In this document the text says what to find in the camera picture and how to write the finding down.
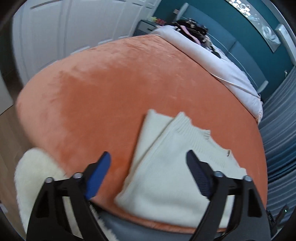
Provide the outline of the cream knitted cardigan sweater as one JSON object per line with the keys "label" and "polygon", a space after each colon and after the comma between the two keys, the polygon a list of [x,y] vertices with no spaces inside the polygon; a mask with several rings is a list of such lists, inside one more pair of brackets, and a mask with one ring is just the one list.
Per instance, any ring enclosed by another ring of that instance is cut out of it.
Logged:
{"label": "cream knitted cardigan sweater", "polygon": [[218,145],[209,130],[193,126],[184,113],[170,117],[150,109],[116,205],[136,217],[197,227],[209,201],[187,166],[189,150],[227,177],[241,179],[247,174],[230,150]]}

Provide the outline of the white fluffy rug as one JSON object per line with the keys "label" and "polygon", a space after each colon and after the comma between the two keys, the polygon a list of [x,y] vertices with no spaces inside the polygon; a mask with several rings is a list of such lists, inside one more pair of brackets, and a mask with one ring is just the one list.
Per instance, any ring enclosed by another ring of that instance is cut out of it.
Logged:
{"label": "white fluffy rug", "polygon": [[25,152],[15,171],[16,199],[27,240],[117,240],[84,196],[84,171],[67,177],[44,151]]}

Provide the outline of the orange velvet bed cover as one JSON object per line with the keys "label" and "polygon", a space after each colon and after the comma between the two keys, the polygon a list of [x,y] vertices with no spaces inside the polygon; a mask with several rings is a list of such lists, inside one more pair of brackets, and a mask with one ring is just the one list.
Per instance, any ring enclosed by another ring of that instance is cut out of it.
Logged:
{"label": "orange velvet bed cover", "polygon": [[192,233],[192,228],[134,217],[113,202],[149,109],[168,116],[183,111],[195,126],[210,130],[267,202],[267,166],[256,119],[221,82],[157,35],[112,41],[59,60],[37,73],[16,101],[30,142],[68,175],[110,152],[111,167],[96,204],[146,227]]}

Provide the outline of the pale pink duvet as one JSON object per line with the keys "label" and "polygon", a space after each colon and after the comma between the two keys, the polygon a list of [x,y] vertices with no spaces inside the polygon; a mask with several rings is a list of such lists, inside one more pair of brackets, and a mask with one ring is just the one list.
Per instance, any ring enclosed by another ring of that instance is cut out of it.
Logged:
{"label": "pale pink duvet", "polygon": [[224,84],[253,115],[257,123],[260,123],[263,107],[259,94],[247,75],[220,49],[212,45],[210,39],[207,38],[206,43],[213,49],[204,48],[198,38],[191,35],[184,26],[166,25],[154,29],[151,33],[175,46]]}

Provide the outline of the teal upholstered headboard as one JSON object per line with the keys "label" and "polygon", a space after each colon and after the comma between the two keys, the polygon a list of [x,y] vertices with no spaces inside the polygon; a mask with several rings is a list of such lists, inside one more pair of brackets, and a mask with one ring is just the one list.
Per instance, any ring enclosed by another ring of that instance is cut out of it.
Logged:
{"label": "teal upholstered headboard", "polygon": [[268,81],[262,99],[269,98],[294,69],[285,46],[272,51],[254,25],[227,1],[161,1],[154,14],[170,23],[177,16],[174,10],[184,4],[189,6],[182,18],[207,27],[213,44],[245,72],[255,89]]}

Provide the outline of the white panelled wardrobe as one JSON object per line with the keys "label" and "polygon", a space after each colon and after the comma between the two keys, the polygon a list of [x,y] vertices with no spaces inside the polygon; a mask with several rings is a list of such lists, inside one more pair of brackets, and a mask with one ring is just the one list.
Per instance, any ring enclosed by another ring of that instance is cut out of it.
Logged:
{"label": "white panelled wardrobe", "polygon": [[22,85],[74,53],[133,35],[159,1],[26,1],[12,20],[12,45]]}

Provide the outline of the dark bedside table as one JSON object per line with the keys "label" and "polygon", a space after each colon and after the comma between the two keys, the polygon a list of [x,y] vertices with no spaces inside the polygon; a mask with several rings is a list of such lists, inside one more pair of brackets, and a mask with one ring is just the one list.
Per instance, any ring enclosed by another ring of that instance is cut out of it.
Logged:
{"label": "dark bedside table", "polygon": [[165,23],[165,21],[158,19],[155,16],[148,17],[147,19],[141,19],[137,23],[132,36],[134,37],[147,35],[151,33],[154,29],[163,26]]}

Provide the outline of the white wall air conditioner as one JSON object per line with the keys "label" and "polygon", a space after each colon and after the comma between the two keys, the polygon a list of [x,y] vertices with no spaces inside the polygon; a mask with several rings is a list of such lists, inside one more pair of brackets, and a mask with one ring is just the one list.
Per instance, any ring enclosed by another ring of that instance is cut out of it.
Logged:
{"label": "white wall air conditioner", "polygon": [[291,62],[293,63],[293,65],[296,65],[296,47],[295,44],[291,38],[291,36],[289,35],[287,29],[285,28],[285,26],[283,24],[279,24],[276,27],[276,32],[279,35],[282,43],[284,44],[288,55],[291,59]]}

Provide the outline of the silver framed wall picture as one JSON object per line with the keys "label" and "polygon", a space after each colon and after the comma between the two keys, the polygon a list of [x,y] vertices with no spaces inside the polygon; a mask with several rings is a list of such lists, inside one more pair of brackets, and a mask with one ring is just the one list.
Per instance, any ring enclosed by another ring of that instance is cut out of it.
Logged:
{"label": "silver framed wall picture", "polygon": [[281,45],[280,39],[265,18],[250,2],[246,0],[226,0],[226,2],[248,19],[266,41],[273,53],[278,49]]}

